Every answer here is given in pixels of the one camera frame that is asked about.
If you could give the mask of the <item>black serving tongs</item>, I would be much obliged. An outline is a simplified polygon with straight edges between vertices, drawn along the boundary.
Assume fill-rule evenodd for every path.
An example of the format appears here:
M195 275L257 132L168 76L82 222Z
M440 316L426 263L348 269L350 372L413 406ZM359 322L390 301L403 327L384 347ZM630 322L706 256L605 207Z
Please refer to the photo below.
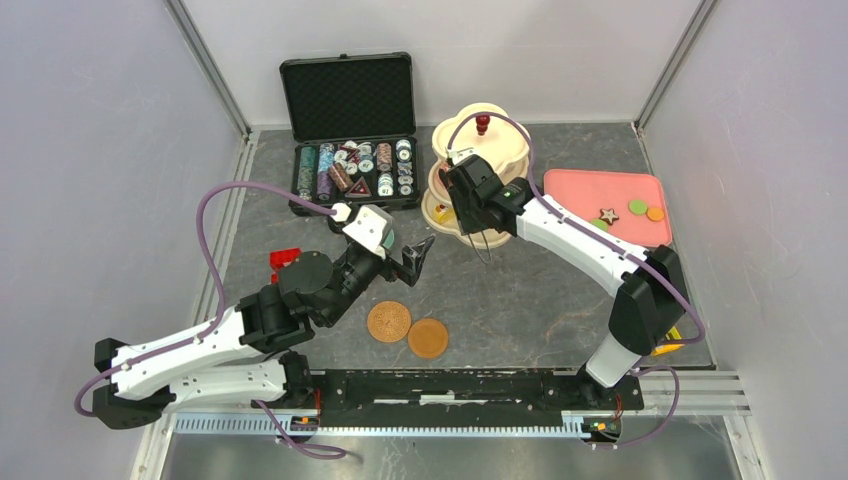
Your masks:
M474 248L477 258L484 264L488 265L493 261L491 247L486 237L486 232L481 231L475 234L467 235L469 243Z

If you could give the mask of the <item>yellow roll cake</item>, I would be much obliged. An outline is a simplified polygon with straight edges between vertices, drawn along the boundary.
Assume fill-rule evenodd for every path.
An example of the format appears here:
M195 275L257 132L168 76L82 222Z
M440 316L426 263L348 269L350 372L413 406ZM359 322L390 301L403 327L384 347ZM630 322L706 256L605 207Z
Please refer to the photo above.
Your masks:
M455 213L452 207L438 204L433 209L433 219L439 224L444 225L447 222L455 219Z

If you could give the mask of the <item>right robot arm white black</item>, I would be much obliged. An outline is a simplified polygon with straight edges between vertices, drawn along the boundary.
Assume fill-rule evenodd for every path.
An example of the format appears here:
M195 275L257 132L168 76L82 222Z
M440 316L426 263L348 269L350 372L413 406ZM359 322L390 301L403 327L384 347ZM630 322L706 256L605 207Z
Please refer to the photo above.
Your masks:
M608 333L581 367L580 400L602 408L618 383L664 340L691 304L677 253L621 240L575 216L523 177L505 183L477 154L453 157L439 177L465 235L490 230L536 244L592 278L613 299Z

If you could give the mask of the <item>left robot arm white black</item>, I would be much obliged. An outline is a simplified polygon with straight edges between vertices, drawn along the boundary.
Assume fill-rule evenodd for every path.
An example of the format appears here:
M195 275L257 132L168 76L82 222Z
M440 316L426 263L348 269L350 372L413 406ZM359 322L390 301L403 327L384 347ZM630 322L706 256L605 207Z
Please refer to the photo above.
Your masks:
M294 346L333 327L376 278L414 286L434 241L404 246L399 260L353 240L336 260L299 252L274 282L208 322L146 344L97 342L94 365L106 383L92 393L93 416L124 430L189 406L306 405L314 381Z

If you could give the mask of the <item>chocolate star cookie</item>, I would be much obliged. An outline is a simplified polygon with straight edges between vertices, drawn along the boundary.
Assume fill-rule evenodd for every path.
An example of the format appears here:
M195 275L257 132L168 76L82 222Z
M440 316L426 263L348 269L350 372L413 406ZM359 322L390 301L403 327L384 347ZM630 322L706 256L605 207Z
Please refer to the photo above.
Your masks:
M599 219L608 224L609 226L612 226L620 219L620 217L613 208L602 208L600 210Z

